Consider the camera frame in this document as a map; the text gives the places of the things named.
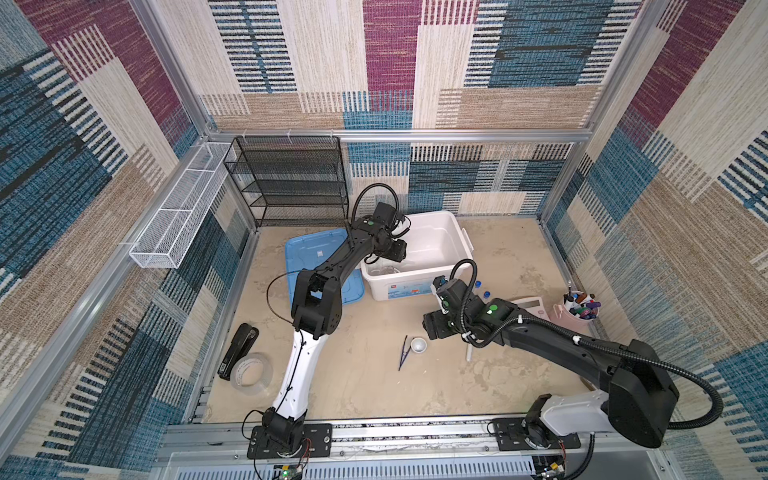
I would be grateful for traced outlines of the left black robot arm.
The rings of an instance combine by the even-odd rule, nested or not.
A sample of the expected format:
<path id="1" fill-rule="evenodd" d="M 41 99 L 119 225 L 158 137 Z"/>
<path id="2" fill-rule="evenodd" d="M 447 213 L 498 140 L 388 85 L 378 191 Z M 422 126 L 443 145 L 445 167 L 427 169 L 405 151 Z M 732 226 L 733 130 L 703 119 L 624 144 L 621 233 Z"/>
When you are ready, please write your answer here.
<path id="1" fill-rule="evenodd" d="M 346 240 L 319 266 L 297 272 L 290 310 L 294 330 L 291 354 L 278 394 L 249 440 L 251 458 L 261 446 L 278 458 L 309 451 L 305 421 L 311 383 L 320 354 L 342 319 L 344 283 L 366 259 L 399 263 L 406 258 L 404 235 L 408 230 L 397 230 L 406 215 L 395 190 L 385 183 L 373 183 L 358 197 L 376 188 L 389 191 L 393 202 L 378 202 L 371 214 L 358 217 L 360 200 L 356 200 L 345 224 Z"/>

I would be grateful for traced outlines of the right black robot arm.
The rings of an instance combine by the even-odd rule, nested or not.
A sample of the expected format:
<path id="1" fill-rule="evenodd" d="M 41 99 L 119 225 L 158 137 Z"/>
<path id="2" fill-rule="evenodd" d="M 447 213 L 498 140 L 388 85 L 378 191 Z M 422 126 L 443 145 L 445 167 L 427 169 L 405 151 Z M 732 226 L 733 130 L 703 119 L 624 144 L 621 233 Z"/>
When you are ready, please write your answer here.
<path id="1" fill-rule="evenodd" d="M 628 345 L 601 340 L 542 319 L 504 299 L 483 300 L 473 282 L 464 282 L 461 267 L 478 269 L 474 260 L 458 261 L 449 275 L 435 277 L 431 292 L 438 309 L 424 315 L 422 326 L 432 340 L 457 335 L 467 345 L 483 349 L 499 345 L 537 355 L 580 376 L 593 386 L 587 394 L 542 394 L 520 422 L 526 444 L 548 449 L 571 435 L 589 436 L 587 452 L 574 470 L 562 469 L 558 479 L 576 479 L 590 465 L 600 433 L 617 433 L 641 447 L 662 445 L 669 430 L 703 428 L 718 420 L 724 401 L 701 375 L 661 360 L 648 344 Z M 673 379 L 698 386 L 709 398 L 708 411 L 694 419 L 672 418 L 680 398 Z"/>

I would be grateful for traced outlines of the white plastic storage bin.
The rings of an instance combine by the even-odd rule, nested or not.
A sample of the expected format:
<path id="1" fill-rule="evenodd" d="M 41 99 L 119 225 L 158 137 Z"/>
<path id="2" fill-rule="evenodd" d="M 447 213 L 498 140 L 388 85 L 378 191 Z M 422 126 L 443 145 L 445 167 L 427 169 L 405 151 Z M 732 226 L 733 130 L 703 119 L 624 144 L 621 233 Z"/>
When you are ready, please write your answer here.
<path id="1" fill-rule="evenodd" d="M 407 255 L 402 262 L 380 259 L 361 265 L 361 272 L 376 301 L 388 301 L 427 295 L 435 277 L 450 275 L 460 260 L 472 258 L 474 246 L 467 230 L 461 227 L 453 213 L 436 211 L 410 217 L 410 231 L 403 239 Z M 398 274 L 371 276 L 375 265 L 394 265 Z"/>

